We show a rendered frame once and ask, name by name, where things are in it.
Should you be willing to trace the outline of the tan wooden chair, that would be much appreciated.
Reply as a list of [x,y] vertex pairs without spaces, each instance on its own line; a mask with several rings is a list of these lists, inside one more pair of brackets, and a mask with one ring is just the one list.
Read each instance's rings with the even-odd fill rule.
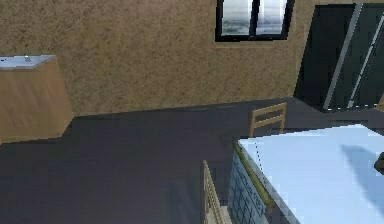
[[253,110],[250,118],[249,136],[253,137],[258,128],[275,123],[279,124],[278,132],[282,134],[285,128],[286,112],[286,102]]
[[204,224],[232,224],[228,208],[221,206],[206,160],[203,161]]

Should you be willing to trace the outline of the wooden kitchen counter cabinet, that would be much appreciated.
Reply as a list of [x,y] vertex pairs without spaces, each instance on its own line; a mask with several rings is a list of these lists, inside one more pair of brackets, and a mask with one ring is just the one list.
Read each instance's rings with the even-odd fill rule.
[[0,144],[61,137],[74,115],[55,55],[0,56]]

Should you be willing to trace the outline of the black framed window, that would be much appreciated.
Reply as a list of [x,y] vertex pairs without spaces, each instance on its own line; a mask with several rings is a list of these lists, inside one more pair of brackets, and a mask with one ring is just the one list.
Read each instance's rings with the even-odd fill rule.
[[215,41],[286,40],[295,0],[216,0]]

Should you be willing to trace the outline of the white dining table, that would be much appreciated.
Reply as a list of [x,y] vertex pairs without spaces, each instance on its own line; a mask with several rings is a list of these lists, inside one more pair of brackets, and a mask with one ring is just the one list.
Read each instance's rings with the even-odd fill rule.
[[235,142],[268,224],[384,224],[384,136],[361,125]]

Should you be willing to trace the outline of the dark object on table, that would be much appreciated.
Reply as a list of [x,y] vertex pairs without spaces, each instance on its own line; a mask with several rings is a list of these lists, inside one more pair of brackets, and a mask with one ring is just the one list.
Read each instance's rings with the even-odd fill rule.
[[374,163],[374,168],[381,175],[384,175],[384,152],[382,152],[376,162]]

